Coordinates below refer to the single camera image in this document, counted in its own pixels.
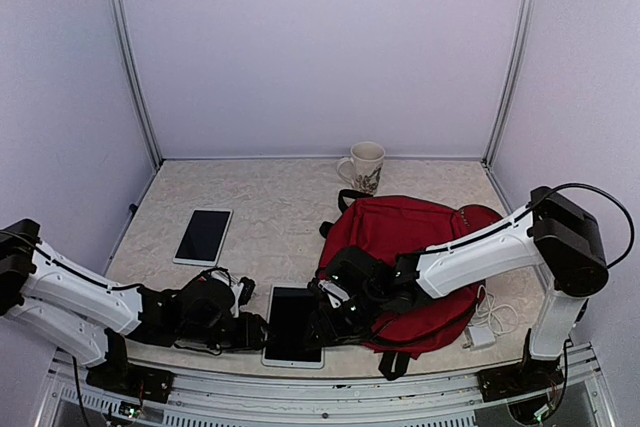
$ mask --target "black strap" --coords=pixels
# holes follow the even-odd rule
[[[329,236],[329,231],[333,227],[333,222],[323,222],[320,226],[320,235],[326,239]]]
[[[349,208],[347,205],[346,199],[356,200],[356,199],[365,199],[367,197],[373,197],[371,194],[365,194],[364,192],[358,192],[357,190],[351,189],[343,189],[338,194],[338,207],[340,208],[340,212],[344,214],[344,212]]]
[[[391,339],[385,339],[384,337],[380,337],[378,334],[380,333],[381,330],[385,329],[388,324],[395,322],[397,320],[397,318],[391,319],[389,322],[387,322],[385,325],[382,326],[381,329],[378,329],[377,332],[375,332],[368,340],[367,342],[371,342],[374,344],[377,344],[380,347],[386,347],[386,348],[398,348],[398,347],[409,347],[411,345],[415,345],[418,342],[422,342],[424,340],[427,340],[431,337],[433,337],[434,335],[438,335],[440,332],[442,332],[444,329],[447,329],[449,327],[451,327],[454,324],[457,324],[458,322],[462,322],[465,318],[468,318],[469,320],[471,320],[471,316],[473,315],[473,313],[476,311],[476,305],[478,303],[478,299],[476,298],[471,305],[469,305],[469,307],[467,309],[465,309],[464,312],[462,312],[460,315],[455,316],[452,319],[449,319],[447,322],[445,322],[444,324],[442,324],[440,327],[438,327],[435,330],[432,330],[431,332],[427,332],[426,334],[423,335],[419,335],[418,337],[414,337],[411,340],[391,340]]]
[[[383,352],[378,370],[385,379],[396,380],[407,373],[410,360],[411,354],[409,352]]]

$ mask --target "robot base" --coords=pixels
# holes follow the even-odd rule
[[[519,363],[478,372],[478,384],[485,402],[539,392],[551,387],[552,383],[562,384],[564,376],[558,370],[559,359],[532,359],[529,354],[530,336],[531,330],[527,333],[524,356]]]
[[[134,399],[166,404],[173,377],[168,370],[129,364],[124,375],[114,375],[107,369],[89,369],[87,384]]]

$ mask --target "white mug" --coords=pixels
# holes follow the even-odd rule
[[[354,189],[375,194],[380,184],[384,154],[381,145],[375,142],[360,142],[351,147],[351,157],[340,159],[336,171],[340,178]],[[349,175],[344,173],[345,165],[351,165]]]

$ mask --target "backpack strap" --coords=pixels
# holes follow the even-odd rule
[[[410,360],[411,354],[409,352],[394,352],[388,350],[382,353],[382,360],[380,360],[378,370],[384,375],[385,379],[389,381],[396,380],[407,373]]]
[[[338,208],[340,212],[343,214],[349,208],[347,205],[347,199],[356,200],[356,199],[366,199],[367,197],[373,197],[371,194],[365,194],[364,192],[358,192],[357,190],[351,189],[342,189],[340,193],[338,193]],[[320,226],[320,235],[322,238],[326,239],[329,235],[329,231],[333,227],[333,222],[323,222]]]
[[[320,235],[323,239],[326,239],[329,236],[329,231],[333,227],[333,222],[323,222],[320,226]]]
[[[343,214],[349,208],[346,199],[366,199],[367,197],[373,197],[371,194],[365,194],[364,192],[358,192],[357,190],[342,189],[338,194],[338,208]]]

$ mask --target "mug handle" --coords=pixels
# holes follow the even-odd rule
[[[351,164],[351,167],[354,170],[355,173],[355,165],[353,164],[353,159],[351,157],[343,157],[342,159],[340,159],[338,161],[338,164],[336,165],[336,172],[338,174],[338,177],[340,177],[342,180],[344,180],[347,184],[352,185],[353,184],[353,176],[349,176],[347,177],[346,175],[344,175],[342,173],[342,166],[344,164]]]

